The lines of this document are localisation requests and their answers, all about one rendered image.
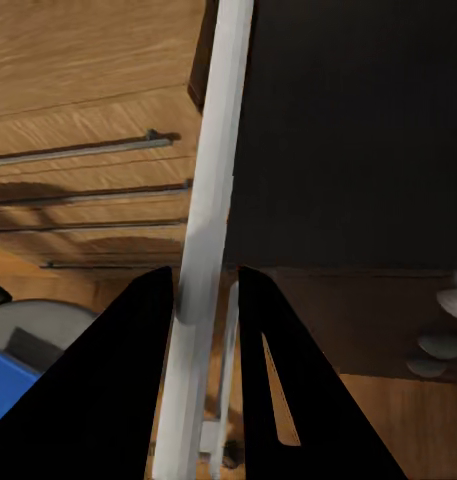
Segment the swivel chair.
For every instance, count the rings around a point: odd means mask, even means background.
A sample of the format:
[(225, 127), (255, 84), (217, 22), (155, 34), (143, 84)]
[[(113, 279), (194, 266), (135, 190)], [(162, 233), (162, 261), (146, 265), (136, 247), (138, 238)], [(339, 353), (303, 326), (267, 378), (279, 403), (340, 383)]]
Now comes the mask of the swivel chair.
[[(0, 286), (0, 349), (46, 372), (74, 344), (100, 313), (59, 299), (23, 299)], [(155, 454), (156, 443), (148, 445)], [(211, 453), (200, 452), (197, 463), (210, 465)], [(224, 444), (221, 467), (236, 469), (245, 450), (235, 440)]]

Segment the pen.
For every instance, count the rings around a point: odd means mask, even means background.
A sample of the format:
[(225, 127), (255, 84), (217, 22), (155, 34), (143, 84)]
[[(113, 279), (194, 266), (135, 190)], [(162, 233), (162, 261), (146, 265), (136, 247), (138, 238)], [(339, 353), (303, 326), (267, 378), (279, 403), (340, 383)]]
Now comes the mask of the pen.
[(196, 172), (153, 461), (153, 480), (195, 480), (211, 453), (221, 478), (237, 327), (239, 278), (230, 284), (216, 416), (203, 417), (254, 0), (219, 0)]

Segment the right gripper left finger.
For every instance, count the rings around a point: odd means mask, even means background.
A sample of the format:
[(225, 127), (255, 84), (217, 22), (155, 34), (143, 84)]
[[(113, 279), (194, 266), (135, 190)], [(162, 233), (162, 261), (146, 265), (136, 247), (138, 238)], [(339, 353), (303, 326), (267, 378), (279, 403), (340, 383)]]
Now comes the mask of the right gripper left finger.
[(176, 283), (134, 279), (0, 419), (0, 480), (143, 480)]

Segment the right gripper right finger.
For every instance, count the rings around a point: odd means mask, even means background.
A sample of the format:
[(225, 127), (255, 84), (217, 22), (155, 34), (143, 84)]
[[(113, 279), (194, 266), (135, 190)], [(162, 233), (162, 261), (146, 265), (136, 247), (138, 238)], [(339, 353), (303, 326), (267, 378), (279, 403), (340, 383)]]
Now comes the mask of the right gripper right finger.
[[(408, 480), (278, 285), (240, 267), (246, 480)], [(301, 446), (278, 440), (262, 333)]]

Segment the folder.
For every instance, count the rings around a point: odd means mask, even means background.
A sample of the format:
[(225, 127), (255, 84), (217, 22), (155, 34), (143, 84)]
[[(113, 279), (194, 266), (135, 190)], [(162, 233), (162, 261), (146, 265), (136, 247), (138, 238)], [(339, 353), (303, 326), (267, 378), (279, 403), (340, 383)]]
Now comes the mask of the folder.
[(42, 371), (0, 349), (0, 419), (42, 375)]

